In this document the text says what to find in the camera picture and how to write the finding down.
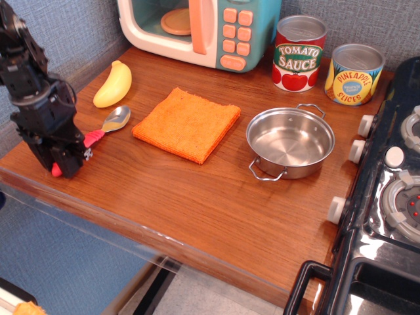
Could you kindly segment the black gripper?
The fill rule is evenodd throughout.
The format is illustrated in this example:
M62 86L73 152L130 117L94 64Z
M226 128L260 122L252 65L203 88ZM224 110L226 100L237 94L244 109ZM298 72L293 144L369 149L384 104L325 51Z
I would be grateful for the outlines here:
M42 79L39 91L10 101L18 108L11 119L40 164L55 177L74 177L88 159L85 135L74 123L74 89L60 78Z

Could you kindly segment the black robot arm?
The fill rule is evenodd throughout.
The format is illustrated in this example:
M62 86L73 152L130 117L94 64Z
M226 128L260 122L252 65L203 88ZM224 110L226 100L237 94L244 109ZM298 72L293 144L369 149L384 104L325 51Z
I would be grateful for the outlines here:
M1 2L1 85L17 108L10 119L40 164L72 178L91 152L74 123L76 93L49 73L44 49L6 1Z

